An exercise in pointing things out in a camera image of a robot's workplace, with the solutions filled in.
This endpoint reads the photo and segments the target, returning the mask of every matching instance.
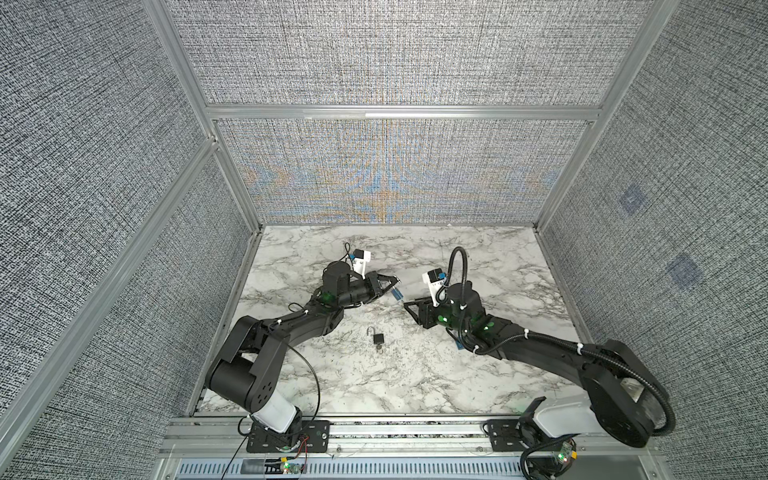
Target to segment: marble tabletop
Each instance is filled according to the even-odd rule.
[[[268,227],[259,245],[233,324],[241,316],[273,318],[304,304],[323,268],[344,254],[344,242],[370,250],[368,271],[396,275],[405,301],[429,295],[422,273],[448,268],[452,249],[468,252],[468,279],[488,313],[564,339],[578,339],[533,231],[528,227]],[[457,262],[455,278],[461,269]],[[378,353],[369,327],[384,334]],[[520,413],[536,396],[565,396],[577,386],[519,362],[459,351],[445,329],[423,329],[387,294],[347,310],[329,335],[296,348],[320,380],[320,412]],[[305,414],[314,411],[315,381],[292,352],[276,390]],[[201,412],[241,412],[205,392]]]

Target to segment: blue square patch on wall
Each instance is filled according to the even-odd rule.
[[[701,280],[702,272],[696,262],[687,253],[680,253],[667,264],[667,273],[672,281],[686,290]]]
[[[632,184],[619,197],[619,204],[624,207],[628,214],[634,215],[645,203],[645,200],[646,197],[643,191],[640,190],[640,185]]]

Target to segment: blue connector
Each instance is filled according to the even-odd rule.
[[[400,293],[400,290],[397,290],[396,288],[392,288],[392,296],[395,297],[395,300],[398,302],[402,302],[402,293]]]

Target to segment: blue ventilation slot strip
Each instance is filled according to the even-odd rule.
[[[236,478],[298,478],[298,475],[264,475],[258,468],[237,458],[224,476]],[[178,480],[218,480],[227,467],[225,458],[188,458],[179,468]],[[301,478],[483,478],[486,480],[523,478],[519,457],[488,458],[310,458]],[[300,460],[291,463],[301,464]]]

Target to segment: textured gray panel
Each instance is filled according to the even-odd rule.
[[[598,104],[652,1],[167,3],[213,103]]]
[[[768,3],[683,1],[545,231],[590,331],[669,389],[679,480],[768,469],[766,58]]]
[[[2,413],[202,134],[138,0],[0,18]]]
[[[2,478],[148,477],[249,235],[209,161]]]
[[[274,223],[532,223],[583,121],[222,120]]]

